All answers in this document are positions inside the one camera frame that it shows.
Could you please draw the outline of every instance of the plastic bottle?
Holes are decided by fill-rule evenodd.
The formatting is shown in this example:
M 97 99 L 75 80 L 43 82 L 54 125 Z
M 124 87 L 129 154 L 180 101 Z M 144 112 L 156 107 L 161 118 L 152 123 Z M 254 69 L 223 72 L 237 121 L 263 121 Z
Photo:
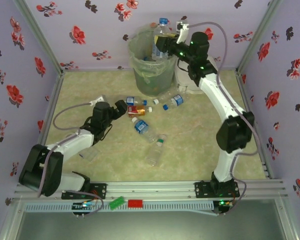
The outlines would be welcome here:
M 153 31 L 153 44 L 152 44 L 152 59 L 155 61 L 162 61 L 168 59 L 168 52 L 159 51 L 155 44 L 155 36 L 164 36 L 165 34 L 170 34 L 171 31 L 167 26 L 168 19 L 160 18 L 159 25 Z
M 181 96 L 180 94 L 177 94 L 174 97 L 167 100 L 166 102 L 164 102 L 162 107 L 164 110 L 175 109 L 176 107 L 183 104 L 184 101 L 185 101 L 185 97 Z
M 178 94 L 178 89 L 172 88 L 172 89 L 160 94 L 155 99 L 153 99 L 153 103 L 154 103 L 154 105 L 157 105 L 159 103 L 165 102 L 168 99 L 171 99 L 172 97 L 174 97 L 177 94 Z
M 138 119 L 137 117 L 132 118 L 132 122 L 134 123 L 134 129 L 148 142 L 152 143 L 157 139 L 156 133 L 149 127 L 149 125 L 143 121 Z
M 151 106 L 128 106 L 127 114 L 130 118 L 144 116 L 146 113 L 152 113 Z
M 156 143 L 150 148 L 148 155 L 145 160 L 151 165 L 156 166 L 160 160 L 160 157 L 163 152 L 163 144 L 166 140 L 166 135 L 160 134 Z

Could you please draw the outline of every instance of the bottle cap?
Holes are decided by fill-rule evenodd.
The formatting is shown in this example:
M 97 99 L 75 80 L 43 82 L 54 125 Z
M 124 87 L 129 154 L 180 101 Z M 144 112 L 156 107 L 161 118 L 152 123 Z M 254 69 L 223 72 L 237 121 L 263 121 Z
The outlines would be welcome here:
M 159 24 L 168 24 L 168 19 L 167 18 L 159 18 Z
M 137 120 L 138 120 L 137 117 L 132 118 L 132 122 L 133 122 L 133 123 L 135 123 L 135 121 L 137 121 Z

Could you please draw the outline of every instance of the lavender wall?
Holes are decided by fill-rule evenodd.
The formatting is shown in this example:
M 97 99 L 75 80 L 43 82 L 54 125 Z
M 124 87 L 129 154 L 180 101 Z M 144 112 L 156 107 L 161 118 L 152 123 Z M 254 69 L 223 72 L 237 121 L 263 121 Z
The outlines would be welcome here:
M 300 227 L 300 0 L 283 1 L 244 69 L 244 90 Z
M 25 2 L 59 63 L 67 69 L 77 67 L 88 70 L 128 67 L 126 40 L 133 36 L 138 27 L 158 22 L 160 17 L 168 18 L 173 29 L 176 21 L 182 17 L 190 24 L 213 21 L 222 25 L 229 38 L 225 67 L 235 68 L 239 65 L 270 0 Z M 211 25 L 193 28 L 189 34 L 205 32 L 208 27 L 211 29 L 207 31 L 211 37 L 209 54 L 217 59 L 218 64 L 224 52 L 222 33 Z
M 57 75 L 13 1 L 1 0 L 0 231 Z

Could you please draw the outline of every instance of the blue bottle label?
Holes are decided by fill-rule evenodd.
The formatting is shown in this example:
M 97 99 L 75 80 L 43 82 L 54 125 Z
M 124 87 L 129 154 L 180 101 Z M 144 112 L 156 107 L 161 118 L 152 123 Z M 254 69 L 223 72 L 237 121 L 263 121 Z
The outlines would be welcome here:
M 133 105 L 134 105 L 134 102 L 135 102 L 135 98 L 134 98 L 133 96 L 128 96 L 128 97 L 126 98 L 126 104 L 127 104 L 127 105 L 133 106 Z
M 149 125 L 146 124 L 145 121 L 141 120 L 141 121 L 138 121 L 136 123 L 136 125 L 134 126 L 135 130 L 138 132 L 138 134 L 140 134 L 140 132 L 142 131 L 142 129 L 144 129 L 145 127 L 148 127 Z
M 183 104 L 184 103 L 184 100 L 183 98 L 178 94 L 178 95 L 175 95 L 173 97 L 173 99 L 176 101 L 176 105 L 179 106 L 180 104 Z

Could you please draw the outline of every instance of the red flower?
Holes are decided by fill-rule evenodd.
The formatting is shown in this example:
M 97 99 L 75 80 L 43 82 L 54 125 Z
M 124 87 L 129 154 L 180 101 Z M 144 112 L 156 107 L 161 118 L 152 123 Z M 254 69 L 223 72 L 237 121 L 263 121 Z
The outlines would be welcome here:
M 19 42 L 22 46 L 24 46 L 26 44 L 25 37 L 21 33 L 19 35 Z
M 12 37 L 12 41 L 14 42 L 18 41 L 18 35 L 14 31 L 11 33 L 11 37 Z
M 76 40 L 76 42 L 80 45 L 82 44 L 86 44 L 85 42 L 85 32 L 81 31 L 81 29 L 77 26 L 74 26 L 72 29 L 72 35 L 74 37 L 74 39 Z
M 125 10 L 123 3 L 118 3 L 115 7 L 119 12 L 123 12 Z
M 242 75 L 242 81 L 243 81 L 243 84 L 246 83 L 246 77 L 247 77 L 247 76 L 246 76 L 245 74 Z
M 123 12 L 123 18 L 125 19 L 125 20 L 129 20 L 129 18 L 132 16 L 132 13 L 131 13 L 131 11 L 124 11 Z
M 17 22 L 13 17 L 10 18 L 10 24 L 13 27 L 13 30 L 18 33 L 21 31 L 19 22 Z
M 38 69 L 38 71 L 41 74 L 45 74 L 46 73 L 46 68 L 44 67 L 44 63 L 42 62 L 41 58 L 40 57 L 35 57 L 34 61 L 35 61 L 35 66 Z
M 38 129 L 39 129 L 39 133 L 41 133 L 41 129 L 42 129 L 42 126 L 44 125 L 44 121 L 43 120 L 40 120 L 38 121 Z
M 207 29 L 204 31 L 205 34 L 208 36 L 208 40 L 211 40 L 212 37 L 214 36 L 214 33 L 212 32 L 210 27 L 207 27 Z
M 19 94 L 19 89 L 15 85 L 7 85 L 6 90 L 8 91 L 8 95 L 12 101 L 22 104 L 24 96 Z
M 267 42 L 264 44 L 259 52 L 259 61 L 261 62 L 262 59 L 264 59 L 268 53 L 269 53 L 269 48 L 270 48 L 270 42 Z
M 298 184 L 300 186 L 300 179 L 298 178 L 296 181 L 296 184 Z
M 278 104 L 280 93 L 278 91 L 273 92 L 268 99 L 266 100 L 266 108 L 269 110 L 271 107 L 274 107 Z
M 300 67 L 300 58 L 298 58 L 298 59 L 296 59 L 296 60 L 294 61 L 294 67 L 295 67 L 296 69 L 299 69 L 299 67 Z
M 291 74 L 290 74 L 290 79 L 291 80 L 297 80 L 298 77 L 300 76 L 300 72 L 298 72 L 298 70 L 294 70 Z
M 126 3 L 126 5 L 128 6 L 128 8 L 130 9 L 137 9 L 137 5 L 138 2 L 135 0 L 127 0 L 128 2 Z

